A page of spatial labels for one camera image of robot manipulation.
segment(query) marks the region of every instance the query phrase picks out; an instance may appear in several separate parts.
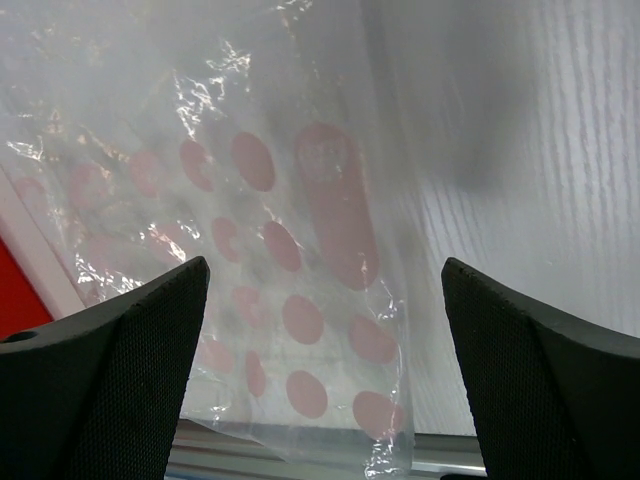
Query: red object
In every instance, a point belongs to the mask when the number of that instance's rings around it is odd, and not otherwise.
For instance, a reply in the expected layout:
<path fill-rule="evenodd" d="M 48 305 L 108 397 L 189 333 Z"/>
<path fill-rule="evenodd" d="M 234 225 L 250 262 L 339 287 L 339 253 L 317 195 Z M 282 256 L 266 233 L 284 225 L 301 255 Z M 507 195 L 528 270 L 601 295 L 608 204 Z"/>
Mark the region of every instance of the red object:
<path fill-rule="evenodd" d="M 0 239 L 0 340 L 51 320 L 51 315 Z"/>

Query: clear plastic wrap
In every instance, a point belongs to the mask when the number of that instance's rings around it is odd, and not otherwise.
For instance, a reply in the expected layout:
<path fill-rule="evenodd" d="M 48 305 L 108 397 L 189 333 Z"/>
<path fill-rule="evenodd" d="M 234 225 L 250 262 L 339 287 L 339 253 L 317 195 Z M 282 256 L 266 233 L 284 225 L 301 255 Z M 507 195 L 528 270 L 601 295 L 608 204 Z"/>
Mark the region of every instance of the clear plastic wrap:
<path fill-rule="evenodd" d="M 406 472 L 394 159 L 360 3 L 8 0 L 0 24 L 0 165 L 85 305 L 209 262 L 183 417 Z"/>

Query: textured white panel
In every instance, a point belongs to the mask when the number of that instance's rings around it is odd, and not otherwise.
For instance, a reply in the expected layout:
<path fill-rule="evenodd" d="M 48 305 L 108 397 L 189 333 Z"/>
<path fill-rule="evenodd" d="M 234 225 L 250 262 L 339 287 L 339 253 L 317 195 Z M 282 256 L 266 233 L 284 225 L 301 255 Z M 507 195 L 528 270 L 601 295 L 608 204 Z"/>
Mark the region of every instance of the textured white panel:
<path fill-rule="evenodd" d="M 440 287 L 448 256 L 640 336 L 640 3 L 382 4 L 420 182 L 406 259 L 416 430 L 472 434 Z"/>

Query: pink polka dot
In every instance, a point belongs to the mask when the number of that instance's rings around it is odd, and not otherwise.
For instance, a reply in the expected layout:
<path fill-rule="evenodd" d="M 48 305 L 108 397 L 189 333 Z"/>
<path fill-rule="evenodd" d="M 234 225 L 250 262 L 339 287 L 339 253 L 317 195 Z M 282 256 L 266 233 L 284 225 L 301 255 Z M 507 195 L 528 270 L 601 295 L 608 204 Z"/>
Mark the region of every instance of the pink polka dot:
<path fill-rule="evenodd" d="M 292 295 L 282 307 L 284 326 L 295 340 L 312 345 L 320 340 L 324 331 L 324 318 L 311 301 Z"/>
<path fill-rule="evenodd" d="M 202 340 L 198 353 L 199 360 L 204 366 L 220 373 L 231 373 L 233 371 L 235 363 L 233 355 L 223 343 L 213 338 L 206 338 Z"/>
<path fill-rule="evenodd" d="M 134 153 L 129 160 L 129 175 L 142 195 L 154 198 L 162 188 L 166 173 L 152 152 Z"/>
<path fill-rule="evenodd" d="M 353 400 L 356 422 L 374 440 L 395 437 L 404 427 L 404 409 L 384 395 L 360 392 Z"/>
<path fill-rule="evenodd" d="M 356 315 L 349 328 L 349 343 L 356 354 L 372 363 L 391 363 L 398 354 L 398 344 L 374 321 Z"/>
<path fill-rule="evenodd" d="M 298 370 L 287 378 L 287 397 L 291 406 L 307 418 L 320 418 L 327 411 L 327 391 L 308 372 Z"/>
<path fill-rule="evenodd" d="M 263 234 L 269 252 L 282 268 L 289 272 L 300 270 L 300 251 L 286 228 L 276 222 L 267 222 Z"/>
<path fill-rule="evenodd" d="M 213 165 L 207 157 L 204 147 L 193 140 L 185 140 L 180 145 L 180 159 L 184 173 L 196 187 L 212 192 Z"/>
<path fill-rule="evenodd" d="M 114 270 L 115 240 L 106 235 L 95 235 L 87 241 L 87 261 L 98 272 Z"/>
<path fill-rule="evenodd" d="M 231 142 L 231 157 L 240 175 L 260 192 L 273 188 L 276 174 L 271 154 L 264 143 L 251 133 L 242 132 Z"/>
<path fill-rule="evenodd" d="M 253 328 L 264 323 L 264 312 L 260 308 L 260 292 L 251 287 L 237 287 L 231 292 L 236 310 Z"/>
<path fill-rule="evenodd" d="M 155 257 L 167 265 L 179 265 L 194 256 L 195 241 L 179 223 L 150 228 L 147 243 Z"/>
<path fill-rule="evenodd" d="M 47 211 L 46 191 L 35 178 L 19 178 L 14 182 L 14 188 L 30 212 L 44 213 Z"/>
<path fill-rule="evenodd" d="M 267 377 L 260 363 L 260 357 L 253 350 L 247 353 L 245 369 L 249 392 L 254 397 L 261 397 L 267 388 Z"/>
<path fill-rule="evenodd" d="M 216 248 L 230 262 L 238 262 L 238 252 L 231 246 L 238 235 L 236 225 L 228 218 L 216 218 L 211 224 L 211 233 Z"/>
<path fill-rule="evenodd" d="M 71 204 L 79 210 L 93 208 L 108 195 L 108 172 L 92 163 L 76 165 L 71 171 L 69 197 Z"/>
<path fill-rule="evenodd" d="M 314 123 L 297 135 L 295 156 L 324 261 L 347 287 L 369 287 L 380 259 L 356 143 L 333 125 Z"/>

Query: pink oval shape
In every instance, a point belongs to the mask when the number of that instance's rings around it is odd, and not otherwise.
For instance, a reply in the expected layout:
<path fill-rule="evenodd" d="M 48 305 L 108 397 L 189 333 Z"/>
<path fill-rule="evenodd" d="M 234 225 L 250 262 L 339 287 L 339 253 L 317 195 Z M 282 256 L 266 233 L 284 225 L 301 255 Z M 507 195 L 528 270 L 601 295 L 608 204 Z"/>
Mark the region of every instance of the pink oval shape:
<path fill-rule="evenodd" d="M 325 262 L 347 287 L 367 288 L 380 262 L 356 146 L 340 129 L 315 123 L 296 137 L 295 157 Z"/>
<path fill-rule="evenodd" d="M 79 210 L 88 210 L 104 201 L 109 192 L 105 174 L 92 163 L 76 165 L 69 184 L 71 204 Z"/>
<path fill-rule="evenodd" d="M 247 386 L 254 397 L 261 397 L 267 388 L 267 377 L 260 363 L 260 357 L 253 350 L 247 353 L 245 359 Z"/>
<path fill-rule="evenodd" d="M 193 140 L 185 140 L 180 145 L 182 168 L 191 183 L 206 192 L 213 191 L 213 165 L 207 158 L 207 151 Z"/>
<path fill-rule="evenodd" d="M 116 254 L 116 241 L 106 235 L 94 235 L 87 240 L 87 261 L 99 273 L 120 270 L 123 260 Z"/>
<path fill-rule="evenodd" d="M 13 186 L 18 197 L 30 212 L 45 213 L 47 211 L 47 192 L 35 178 L 19 178 L 14 182 Z"/>
<path fill-rule="evenodd" d="M 166 178 L 158 157 L 149 151 L 137 152 L 131 156 L 129 176 L 138 191 L 148 198 L 155 198 L 158 195 Z"/>
<path fill-rule="evenodd" d="M 233 355 L 221 342 L 207 338 L 201 346 L 202 363 L 220 373 L 231 373 L 235 364 Z"/>
<path fill-rule="evenodd" d="M 394 438 L 404 427 L 404 409 L 375 392 L 356 395 L 353 416 L 360 428 L 374 440 Z"/>
<path fill-rule="evenodd" d="M 289 272 L 300 270 L 300 251 L 286 228 L 277 222 L 267 222 L 263 228 L 263 235 L 267 249 L 282 268 Z"/>
<path fill-rule="evenodd" d="M 238 252 L 231 246 L 231 241 L 238 235 L 235 223 L 228 218 L 216 218 L 211 224 L 211 233 L 213 234 L 213 242 L 222 256 L 230 262 L 237 263 L 239 260 Z"/>
<path fill-rule="evenodd" d="M 241 132 L 231 142 L 231 157 L 249 185 L 260 192 L 268 192 L 276 181 L 273 160 L 266 145 L 248 132 Z"/>
<path fill-rule="evenodd" d="M 264 323 L 264 312 L 260 308 L 260 292 L 251 287 L 236 287 L 231 292 L 236 310 L 253 328 Z"/>
<path fill-rule="evenodd" d="M 356 354 L 371 363 L 391 363 L 398 354 L 398 343 L 373 320 L 355 315 L 349 328 L 349 343 Z"/>
<path fill-rule="evenodd" d="M 307 418 L 320 418 L 329 399 L 324 385 L 309 372 L 298 370 L 287 378 L 287 397 L 296 412 Z"/>
<path fill-rule="evenodd" d="M 310 300 L 291 295 L 282 307 L 284 327 L 295 340 L 313 345 L 322 337 L 324 317 Z"/>

